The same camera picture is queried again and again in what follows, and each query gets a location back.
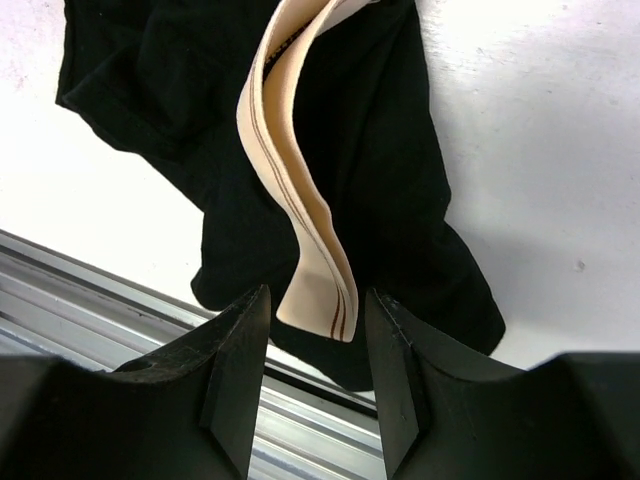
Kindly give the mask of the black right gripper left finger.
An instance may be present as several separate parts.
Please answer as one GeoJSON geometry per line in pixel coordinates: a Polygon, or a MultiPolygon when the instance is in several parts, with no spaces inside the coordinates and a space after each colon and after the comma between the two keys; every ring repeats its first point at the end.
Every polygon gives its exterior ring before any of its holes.
{"type": "Polygon", "coordinates": [[[5,479],[244,479],[271,320],[260,286],[112,372],[1,361],[5,479]]]}

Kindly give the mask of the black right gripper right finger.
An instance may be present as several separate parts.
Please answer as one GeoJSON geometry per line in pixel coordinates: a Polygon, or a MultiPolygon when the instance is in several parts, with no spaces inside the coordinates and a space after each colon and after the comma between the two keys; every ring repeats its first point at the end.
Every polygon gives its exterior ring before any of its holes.
{"type": "Polygon", "coordinates": [[[572,352],[521,370],[370,291],[365,326],[391,479],[635,479],[639,357],[572,352]]]}

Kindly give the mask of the black underwear with beige waistband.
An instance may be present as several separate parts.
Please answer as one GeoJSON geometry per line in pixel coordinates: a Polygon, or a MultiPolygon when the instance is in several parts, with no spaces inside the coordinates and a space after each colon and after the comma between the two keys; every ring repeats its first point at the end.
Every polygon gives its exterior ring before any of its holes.
{"type": "MultiPolygon", "coordinates": [[[[143,157],[204,215],[191,288],[221,310],[265,284],[280,301],[299,249],[241,146],[235,110],[272,1],[69,1],[57,103],[143,157]]],[[[390,294],[482,354],[505,324],[446,223],[419,15],[380,1],[320,36],[294,125],[360,292],[390,294]]]]}

